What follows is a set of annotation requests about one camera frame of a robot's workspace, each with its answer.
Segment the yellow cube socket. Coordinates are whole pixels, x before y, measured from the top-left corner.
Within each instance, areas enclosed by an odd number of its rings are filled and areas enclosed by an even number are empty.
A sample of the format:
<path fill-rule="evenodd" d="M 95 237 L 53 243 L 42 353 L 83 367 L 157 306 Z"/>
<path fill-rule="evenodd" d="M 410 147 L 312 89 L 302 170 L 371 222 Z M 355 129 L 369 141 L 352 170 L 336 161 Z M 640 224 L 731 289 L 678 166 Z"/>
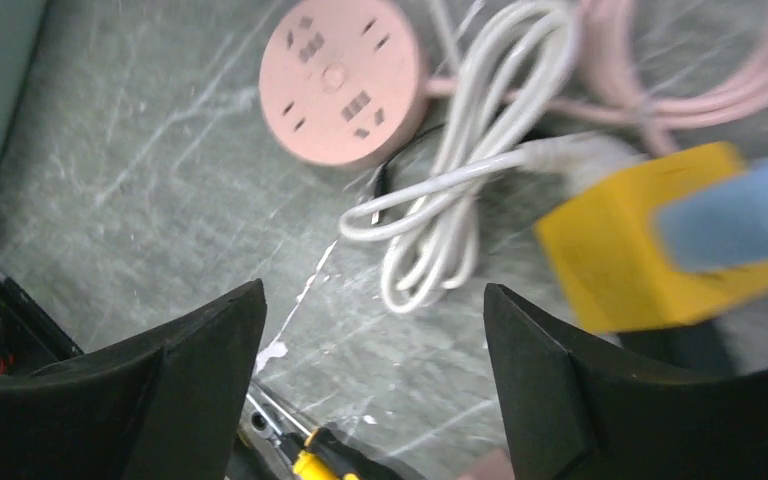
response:
<path fill-rule="evenodd" d="M 657 208 L 745 170 L 733 145 L 710 143 L 612 174 L 538 220 L 578 326 L 594 334 L 688 326 L 768 294 L 768 260 L 682 272 L 656 229 Z"/>

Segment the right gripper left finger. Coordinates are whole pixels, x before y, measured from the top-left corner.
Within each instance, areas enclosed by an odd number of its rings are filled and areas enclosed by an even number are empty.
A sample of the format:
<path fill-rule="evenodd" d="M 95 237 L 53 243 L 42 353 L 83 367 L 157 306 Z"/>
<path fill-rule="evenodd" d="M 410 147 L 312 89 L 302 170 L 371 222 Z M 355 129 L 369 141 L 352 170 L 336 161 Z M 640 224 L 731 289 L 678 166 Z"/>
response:
<path fill-rule="evenodd" d="M 103 349 L 0 376 L 0 479 L 221 479 L 267 314 L 254 280 Z"/>

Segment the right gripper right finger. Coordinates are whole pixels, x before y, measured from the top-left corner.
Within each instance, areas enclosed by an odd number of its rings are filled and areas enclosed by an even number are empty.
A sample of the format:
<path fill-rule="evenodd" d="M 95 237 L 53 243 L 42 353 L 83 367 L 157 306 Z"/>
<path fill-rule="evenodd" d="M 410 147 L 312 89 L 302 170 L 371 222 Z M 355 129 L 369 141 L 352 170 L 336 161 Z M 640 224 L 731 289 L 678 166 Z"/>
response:
<path fill-rule="evenodd" d="M 516 478 L 768 479 L 768 369 L 677 368 L 501 284 L 483 318 Z"/>

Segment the blue usb charger plug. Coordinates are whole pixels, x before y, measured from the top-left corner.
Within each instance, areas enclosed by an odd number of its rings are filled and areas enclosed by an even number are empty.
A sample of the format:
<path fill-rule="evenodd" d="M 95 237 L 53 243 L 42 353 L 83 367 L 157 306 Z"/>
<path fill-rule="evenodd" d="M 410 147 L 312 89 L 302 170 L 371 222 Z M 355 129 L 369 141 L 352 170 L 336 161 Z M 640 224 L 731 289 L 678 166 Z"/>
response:
<path fill-rule="evenodd" d="M 662 207 L 656 225 L 668 256 L 683 271 L 768 260 L 768 157 L 745 173 Z"/>

